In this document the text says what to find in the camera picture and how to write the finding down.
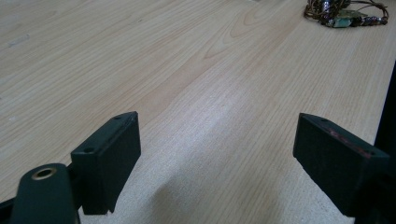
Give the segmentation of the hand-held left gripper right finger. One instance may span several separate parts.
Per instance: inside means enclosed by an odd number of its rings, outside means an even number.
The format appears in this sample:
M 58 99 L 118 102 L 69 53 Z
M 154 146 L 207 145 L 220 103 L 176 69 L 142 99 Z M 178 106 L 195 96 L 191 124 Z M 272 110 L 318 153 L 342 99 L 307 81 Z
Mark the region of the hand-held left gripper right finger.
M 389 163 L 389 154 L 328 119 L 305 113 L 299 115 L 292 155 L 348 217 L 368 212 L 374 182 Z

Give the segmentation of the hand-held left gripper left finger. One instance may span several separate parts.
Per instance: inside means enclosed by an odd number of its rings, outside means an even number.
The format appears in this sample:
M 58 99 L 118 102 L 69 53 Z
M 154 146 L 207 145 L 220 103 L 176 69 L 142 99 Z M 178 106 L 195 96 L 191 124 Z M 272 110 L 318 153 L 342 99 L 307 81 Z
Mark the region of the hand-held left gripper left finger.
M 140 155 L 135 111 L 108 120 L 71 152 L 73 172 L 81 179 L 78 200 L 85 215 L 114 212 Z

